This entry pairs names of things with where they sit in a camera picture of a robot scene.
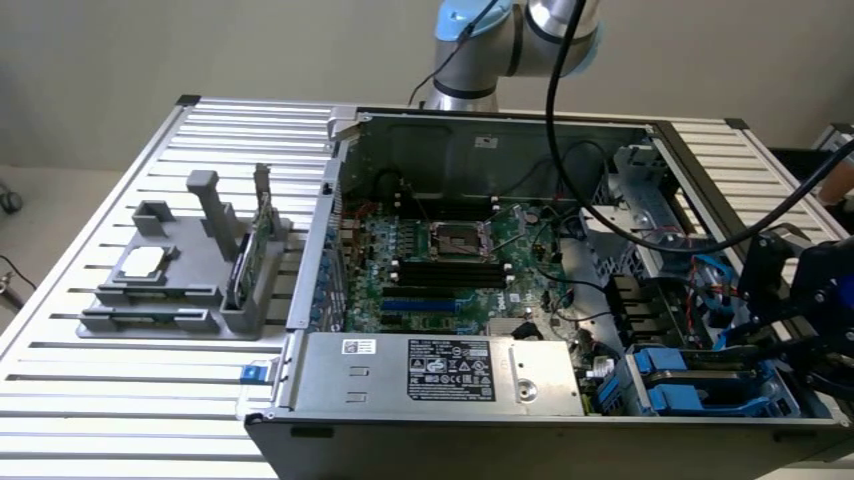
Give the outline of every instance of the aluminum extrusion table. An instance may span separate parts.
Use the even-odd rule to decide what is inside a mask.
[[[234,418],[237,379],[244,364],[281,347],[332,107],[192,96],[180,103],[0,337],[0,477],[274,478]],[[749,225],[793,179],[749,130],[665,120]],[[138,202],[165,200],[176,215],[200,215],[184,180],[213,169],[222,201],[249,216],[256,162],[270,164],[273,205],[293,222],[261,339],[77,338],[75,315],[133,235]],[[843,236],[811,197],[781,221],[815,242]]]

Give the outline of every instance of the motherboard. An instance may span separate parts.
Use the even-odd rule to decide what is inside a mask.
[[[556,212],[525,203],[492,208],[481,220],[430,220],[432,212],[405,218],[364,204],[344,220],[346,331],[509,335],[525,320],[553,322],[570,296],[536,266],[561,276],[546,225]]]

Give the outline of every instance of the white label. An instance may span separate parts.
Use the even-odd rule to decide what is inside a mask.
[[[474,148],[497,148],[497,138],[474,137]]]
[[[604,378],[613,371],[613,359],[599,356],[592,359],[592,374],[597,378]]]
[[[365,338],[360,340],[344,340],[341,342],[341,354],[373,355],[376,353],[376,340]]]

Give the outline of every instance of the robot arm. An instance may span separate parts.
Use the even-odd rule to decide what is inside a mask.
[[[436,22],[436,67],[458,51],[433,78],[425,108],[496,111],[498,77],[545,77],[565,33],[574,0],[528,0],[524,5],[497,0],[474,25],[461,47],[457,38],[489,0],[444,0]],[[599,0],[587,2],[564,75],[592,60],[600,38]]]

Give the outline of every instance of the power supply label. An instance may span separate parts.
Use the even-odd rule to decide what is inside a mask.
[[[409,340],[406,394],[430,402],[493,402],[489,342]]]

